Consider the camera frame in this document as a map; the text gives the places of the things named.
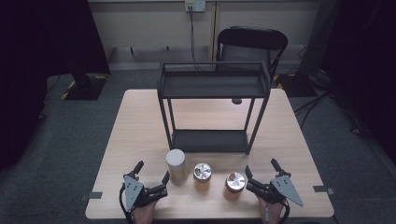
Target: gray carpet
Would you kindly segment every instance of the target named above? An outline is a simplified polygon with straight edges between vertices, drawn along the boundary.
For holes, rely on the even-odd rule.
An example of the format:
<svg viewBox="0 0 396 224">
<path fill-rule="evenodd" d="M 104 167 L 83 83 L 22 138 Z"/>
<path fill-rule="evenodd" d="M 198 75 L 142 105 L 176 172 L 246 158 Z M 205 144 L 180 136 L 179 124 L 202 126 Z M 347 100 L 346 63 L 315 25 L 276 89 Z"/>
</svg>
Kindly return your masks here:
<svg viewBox="0 0 396 224">
<path fill-rule="evenodd" d="M 60 100 L 71 76 L 51 77 L 43 114 L 29 147 L 0 172 L 0 223 L 126 223 L 88 220 L 81 195 L 93 187 L 120 102 L 129 89 L 155 89 L 157 70 L 114 71 L 97 101 Z M 290 98 L 293 108 L 312 98 Z M 378 157 L 379 145 L 349 131 L 353 118 L 336 99 L 311 110 L 303 133 L 330 195 L 339 223 L 395 223 L 396 179 Z M 302 122 L 304 113 L 297 116 Z M 289 218 L 287 223 L 329 218 Z M 260 223 L 259 220 L 161 221 L 155 223 Z"/>
</svg>

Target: wooden table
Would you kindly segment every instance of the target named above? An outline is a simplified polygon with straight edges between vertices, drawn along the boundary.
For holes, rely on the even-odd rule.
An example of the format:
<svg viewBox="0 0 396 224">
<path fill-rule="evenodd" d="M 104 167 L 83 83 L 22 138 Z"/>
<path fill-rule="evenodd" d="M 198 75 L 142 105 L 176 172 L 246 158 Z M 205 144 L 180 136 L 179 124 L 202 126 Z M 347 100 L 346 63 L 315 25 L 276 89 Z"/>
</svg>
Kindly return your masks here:
<svg viewBox="0 0 396 224">
<path fill-rule="evenodd" d="M 244 125 L 248 100 L 241 105 L 234 105 L 231 100 L 173 100 L 173 107 L 178 128 L 240 129 Z M 144 161 L 140 182 L 148 188 L 161 184 L 167 170 L 165 156 L 168 151 L 157 91 L 125 92 L 92 190 L 103 192 L 103 195 L 101 199 L 90 199 L 86 216 L 124 218 L 119 203 L 122 175 Z M 276 174 L 270 162 L 272 158 L 291 173 L 291 180 L 304 202 L 304 207 L 290 202 L 290 217 L 333 215 L 327 193 L 313 189 L 323 184 L 289 100 L 282 90 L 272 90 L 250 155 L 187 153 L 190 171 L 187 182 L 178 187 L 169 181 L 169 195 L 157 203 L 154 218 L 260 217 L 258 200 L 246 189 L 238 201 L 226 201 L 222 195 L 224 181 L 230 172 L 246 177 L 244 171 L 248 164 L 255 179 L 269 183 Z M 210 190 L 205 192 L 197 191 L 193 185 L 192 169 L 200 162 L 209 164 L 213 171 Z"/>
</svg>

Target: copper lid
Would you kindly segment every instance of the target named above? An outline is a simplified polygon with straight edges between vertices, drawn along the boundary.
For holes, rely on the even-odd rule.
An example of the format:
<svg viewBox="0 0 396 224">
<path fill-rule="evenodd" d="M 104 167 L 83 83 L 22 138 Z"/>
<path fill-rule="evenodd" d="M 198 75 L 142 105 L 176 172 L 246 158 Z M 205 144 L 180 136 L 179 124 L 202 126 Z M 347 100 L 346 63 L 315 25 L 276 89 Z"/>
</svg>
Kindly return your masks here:
<svg viewBox="0 0 396 224">
<path fill-rule="evenodd" d="M 232 172 L 225 180 L 227 189 L 231 191 L 241 191 L 245 186 L 245 178 L 236 172 Z"/>
</svg>

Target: shelf rack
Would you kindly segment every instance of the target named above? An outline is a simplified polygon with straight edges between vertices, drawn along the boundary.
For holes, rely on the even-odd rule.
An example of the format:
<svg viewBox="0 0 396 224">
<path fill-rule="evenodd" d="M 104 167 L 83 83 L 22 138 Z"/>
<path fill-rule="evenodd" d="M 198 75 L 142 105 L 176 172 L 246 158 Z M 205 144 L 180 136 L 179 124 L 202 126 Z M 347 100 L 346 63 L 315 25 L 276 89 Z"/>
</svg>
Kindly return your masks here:
<svg viewBox="0 0 396 224">
<path fill-rule="evenodd" d="M 170 69 L 186 66 L 189 69 Z M 215 63 L 161 63 L 157 92 L 169 149 L 184 152 L 245 152 L 253 146 L 262 115 L 270 96 L 271 81 L 264 62 L 215 62 Z M 172 99 L 250 99 L 247 119 L 241 130 L 192 130 L 178 129 L 172 109 Z M 262 105 L 248 140 L 247 129 L 255 99 L 262 98 Z M 164 101 L 171 120 L 169 130 Z"/>
</svg>

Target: container lid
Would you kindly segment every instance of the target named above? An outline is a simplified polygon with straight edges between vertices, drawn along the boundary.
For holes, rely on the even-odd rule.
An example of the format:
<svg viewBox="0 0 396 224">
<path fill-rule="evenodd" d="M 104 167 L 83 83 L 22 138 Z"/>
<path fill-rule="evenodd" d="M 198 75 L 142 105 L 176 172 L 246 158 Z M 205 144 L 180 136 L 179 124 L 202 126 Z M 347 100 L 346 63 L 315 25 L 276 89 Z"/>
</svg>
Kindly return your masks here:
<svg viewBox="0 0 396 224">
<path fill-rule="evenodd" d="M 240 191 L 245 186 L 245 178 L 236 172 L 230 173 L 225 181 L 227 188 L 231 191 Z"/>
<path fill-rule="evenodd" d="M 198 163 L 194 168 L 194 178 L 206 182 L 212 176 L 212 169 L 206 163 Z"/>
<path fill-rule="evenodd" d="M 166 162 L 171 166 L 179 166 L 183 164 L 186 156 L 180 149 L 172 149 L 166 154 Z"/>
</svg>

